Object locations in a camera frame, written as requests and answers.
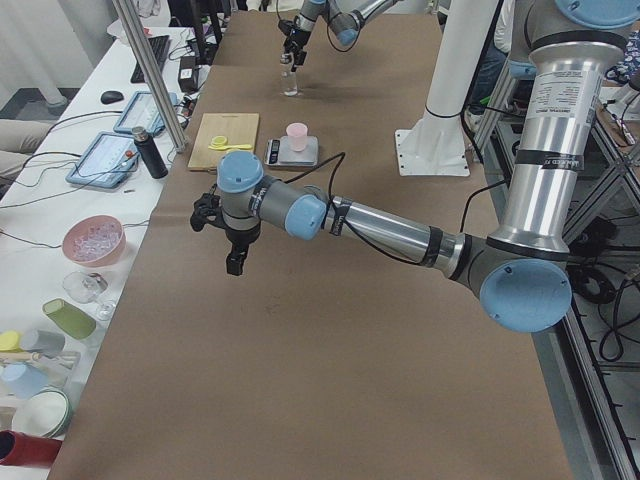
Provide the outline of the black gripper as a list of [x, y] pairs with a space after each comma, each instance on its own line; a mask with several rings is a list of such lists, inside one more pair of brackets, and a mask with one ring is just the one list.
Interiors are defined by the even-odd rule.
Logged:
[[208, 192], [194, 202], [190, 225], [196, 232], [202, 231], [205, 225], [223, 230], [231, 243], [231, 251], [226, 257], [226, 272], [229, 275], [243, 274], [249, 245], [260, 235], [260, 223], [250, 228], [232, 227], [223, 217], [221, 198], [213, 192]]
[[280, 19], [278, 28], [283, 33], [283, 62], [292, 63], [293, 53], [297, 54], [297, 64], [303, 65], [307, 52], [303, 49], [309, 41], [313, 22], [304, 15], [296, 15], [292, 20]]

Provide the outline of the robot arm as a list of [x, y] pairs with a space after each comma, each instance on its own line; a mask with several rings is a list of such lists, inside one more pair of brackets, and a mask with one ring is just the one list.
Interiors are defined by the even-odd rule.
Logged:
[[238, 275], [263, 223], [304, 240], [352, 235], [386, 256], [436, 268], [470, 289], [486, 314], [520, 332], [544, 330], [570, 308], [564, 222], [606, 71], [639, 18], [635, 1], [520, 1], [513, 58], [535, 69], [520, 146], [498, 228], [485, 238], [449, 234], [330, 191], [267, 175], [252, 153], [223, 157], [194, 205], [194, 230], [222, 229], [227, 271]]
[[332, 33], [345, 51], [349, 51], [364, 27], [396, 4], [393, 0], [365, 1], [356, 9], [343, 11], [336, 1], [304, 1], [292, 20], [278, 21], [284, 35], [280, 63], [292, 72], [304, 64], [305, 48], [319, 19], [326, 22], [327, 33]]

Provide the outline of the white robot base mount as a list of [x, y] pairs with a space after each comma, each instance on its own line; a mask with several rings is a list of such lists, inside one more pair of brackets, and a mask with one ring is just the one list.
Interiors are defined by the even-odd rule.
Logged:
[[402, 176], [470, 174], [460, 114], [494, 15], [499, 12], [497, 0], [450, 3], [424, 114], [412, 129], [396, 132]]

